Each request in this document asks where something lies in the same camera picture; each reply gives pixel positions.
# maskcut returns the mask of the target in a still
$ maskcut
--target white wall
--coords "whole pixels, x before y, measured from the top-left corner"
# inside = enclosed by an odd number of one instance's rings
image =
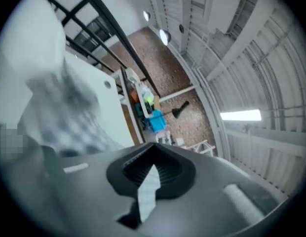
[[[72,10],[81,0],[57,0],[67,10]],[[143,18],[143,10],[146,9],[149,0],[102,0],[109,11],[120,24],[126,35],[140,30],[146,26],[146,21]],[[60,10],[57,11],[57,16],[62,20],[65,15]],[[76,15],[84,24],[90,23],[98,16],[94,8],[87,4]],[[72,20],[65,26],[66,34],[74,38],[81,28]]]

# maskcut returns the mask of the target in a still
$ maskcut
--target blue bin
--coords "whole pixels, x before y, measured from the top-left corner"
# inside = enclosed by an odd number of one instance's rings
[[[144,117],[144,114],[142,112],[141,104],[140,103],[135,103],[134,104],[135,110],[137,112],[137,115],[139,118]]]
[[[154,110],[152,112],[153,117],[148,118],[152,126],[153,132],[159,132],[166,129],[166,121],[162,116],[163,113],[160,110]]]

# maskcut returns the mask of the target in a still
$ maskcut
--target fluorescent light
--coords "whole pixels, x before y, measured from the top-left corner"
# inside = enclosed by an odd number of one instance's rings
[[[164,45],[168,45],[168,43],[170,42],[171,40],[171,35],[168,31],[165,31],[165,30],[159,30],[159,36],[163,42]]]
[[[260,110],[220,113],[220,115],[221,115],[222,120],[238,120],[238,121],[261,121],[262,120]]]
[[[143,11],[143,16],[144,16],[146,21],[149,21],[149,19],[151,17],[151,15],[147,11]]]

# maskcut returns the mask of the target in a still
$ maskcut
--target tiled floor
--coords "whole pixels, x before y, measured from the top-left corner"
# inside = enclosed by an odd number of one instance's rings
[[[161,97],[190,86],[190,81],[179,62],[149,28],[130,35],[129,39],[151,75]],[[132,67],[140,78],[144,77],[120,42],[113,45],[111,50],[127,66]],[[104,57],[103,61],[114,70],[120,68],[119,63],[109,55]],[[172,114],[165,117],[171,134],[174,138],[183,138],[186,146],[205,139],[209,144],[215,145],[209,120],[195,90],[162,102],[161,109],[164,113],[171,111],[172,108],[180,107],[186,100],[190,102],[190,105],[178,119],[175,119]]]

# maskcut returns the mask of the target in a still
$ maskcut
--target white pipe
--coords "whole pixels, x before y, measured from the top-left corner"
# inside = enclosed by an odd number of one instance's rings
[[[177,96],[179,96],[179,95],[181,95],[181,94],[183,94],[183,93],[186,93],[186,92],[188,92],[188,91],[190,91],[190,90],[192,90],[192,89],[195,89],[195,88],[197,88],[197,87],[199,87],[199,85],[193,85],[193,86],[190,86],[190,87],[188,87],[188,88],[186,88],[186,89],[182,89],[182,90],[177,91],[177,92],[175,92],[175,93],[173,93],[173,94],[170,94],[170,95],[168,95],[168,96],[165,96],[165,97],[160,98],[160,99],[159,99],[159,102],[161,103],[161,102],[164,102],[164,101],[166,101],[166,100],[168,100],[168,99],[171,99],[171,98],[173,98],[173,97],[177,97]]]

